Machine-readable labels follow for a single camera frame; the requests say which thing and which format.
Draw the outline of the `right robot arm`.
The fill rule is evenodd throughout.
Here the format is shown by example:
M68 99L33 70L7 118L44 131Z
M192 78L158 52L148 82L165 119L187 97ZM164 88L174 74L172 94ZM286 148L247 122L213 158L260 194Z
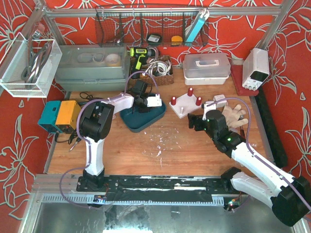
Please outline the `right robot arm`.
M252 178L236 167L222 174L229 187L266 204L283 224L294 226L311 211L311 185L278 168L253 149L238 133L229 130L219 110L188 114L189 128L205 131L221 153L249 169Z

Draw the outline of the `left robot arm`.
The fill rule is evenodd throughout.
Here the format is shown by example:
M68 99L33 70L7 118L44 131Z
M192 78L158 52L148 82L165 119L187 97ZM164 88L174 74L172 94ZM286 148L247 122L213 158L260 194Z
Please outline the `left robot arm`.
M91 100L82 107L77 119L77 130L87 147L86 167L83 170L85 179L98 181L104 178L104 141L110 132L113 115L131 108L145 94L147 86L146 82L137 81L130 88L133 96L121 92L111 98Z

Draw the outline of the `red spring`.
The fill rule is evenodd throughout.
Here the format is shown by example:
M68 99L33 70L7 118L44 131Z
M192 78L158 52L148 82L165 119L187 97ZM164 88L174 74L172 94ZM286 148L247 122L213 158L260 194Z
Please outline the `red spring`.
M201 97L198 97L197 99L196 99L196 106L201 106L201 104L202 104L202 98Z
M190 87L190 88L188 89L187 95L188 95L189 97L191 97L191 96L193 95L193 88L192 88L192 87Z
M175 96L173 96L173 97L171 98L171 105L172 105L172 106L176 105L176 97L175 97Z

